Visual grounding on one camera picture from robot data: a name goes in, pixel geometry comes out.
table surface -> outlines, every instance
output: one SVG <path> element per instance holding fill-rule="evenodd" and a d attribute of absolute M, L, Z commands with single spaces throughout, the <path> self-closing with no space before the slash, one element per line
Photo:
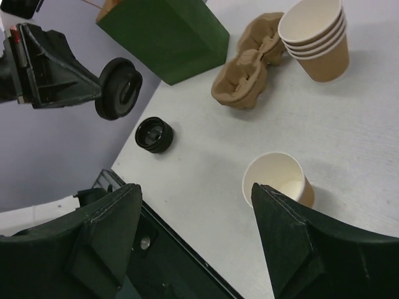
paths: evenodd
<path fill-rule="evenodd" d="M 246 25 L 296 1 L 209 0 L 231 33 L 229 57 Z M 268 68 L 253 110 L 211 97 L 216 68 L 158 87 L 140 121 L 159 116 L 175 130 L 160 155 L 139 148 L 135 129 L 113 165 L 143 198 L 244 298 L 273 298 L 253 210 L 241 192 L 261 153 L 296 157 L 314 186 L 315 209 L 399 237 L 399 5 L 346 0 L 350 65 L 337 80 L 313 82 L 293 59 Z"/>

